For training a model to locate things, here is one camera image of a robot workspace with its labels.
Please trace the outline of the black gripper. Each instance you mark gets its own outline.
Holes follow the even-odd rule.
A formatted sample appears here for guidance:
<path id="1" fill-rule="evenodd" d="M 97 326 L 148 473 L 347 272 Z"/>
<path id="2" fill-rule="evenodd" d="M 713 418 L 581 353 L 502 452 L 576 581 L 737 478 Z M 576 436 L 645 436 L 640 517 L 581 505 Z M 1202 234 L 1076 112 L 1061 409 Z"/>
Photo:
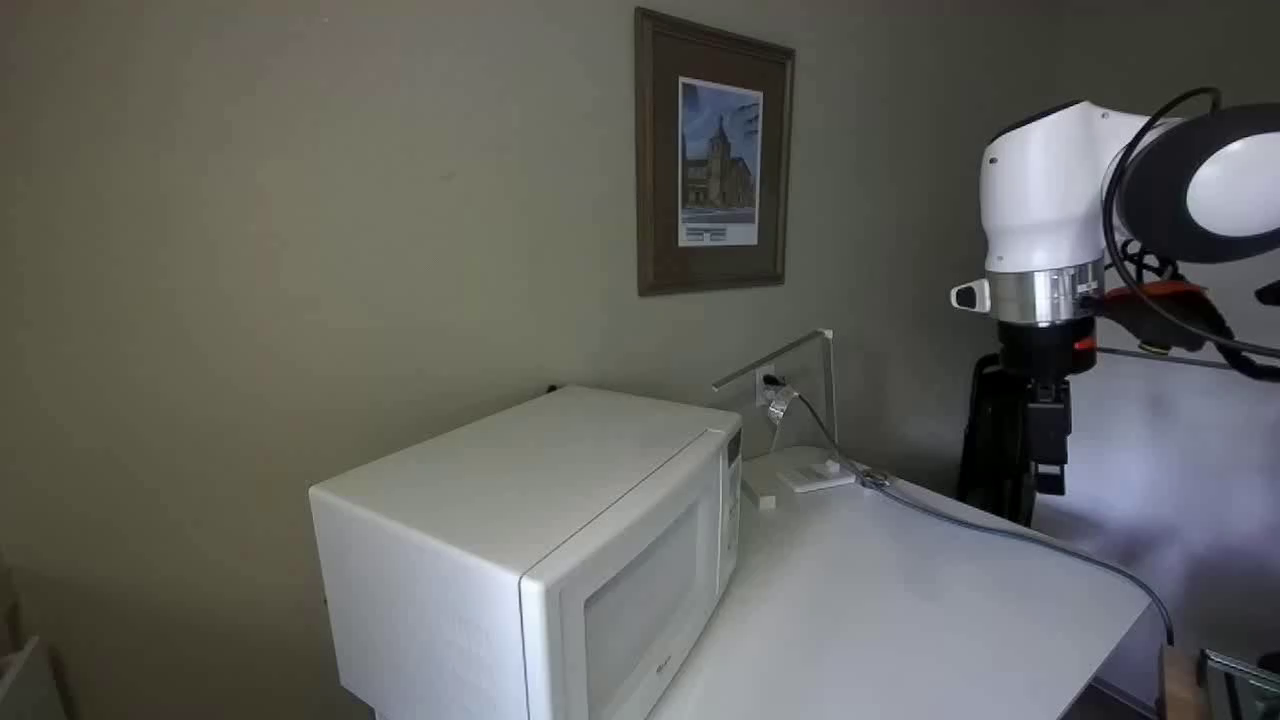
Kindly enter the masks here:
<path id="1" fill-rule="evenodd" d="M 1001 356 L 1012 375 L 1029 385 L 1029 465 L 1040 490 L 1065 490 L 1068 436 L 1074 436 L 1074 387 L 1076 372 L 1095 362 L 1095 324 L 1068 318 L 1051 326 L 1006 324 Z"/>

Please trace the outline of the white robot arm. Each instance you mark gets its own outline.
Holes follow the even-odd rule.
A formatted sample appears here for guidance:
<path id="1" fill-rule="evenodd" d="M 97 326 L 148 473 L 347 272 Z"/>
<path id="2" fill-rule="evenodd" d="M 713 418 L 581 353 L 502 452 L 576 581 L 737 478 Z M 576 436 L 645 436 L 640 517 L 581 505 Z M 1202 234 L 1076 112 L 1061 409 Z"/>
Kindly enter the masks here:
<path id="1" fill-rule="evenodd" d="M 1056 104 L 996 130 L 980 161 L 985 276 L 949 293 L 996 318 L 1001 349 L 971 368 L 958 490 L 1026 517 L 1065 490 L 1076 372 L 1095 362 L 1095 318 L 1142 345 L 1212 345 L 1254 378 L 1276 353 L 1242 341 L 1185 264 L 1280 247 L 1280 107 L 1223 107 L 1179 90 L 1152 114 L 1091 101 Z"/>

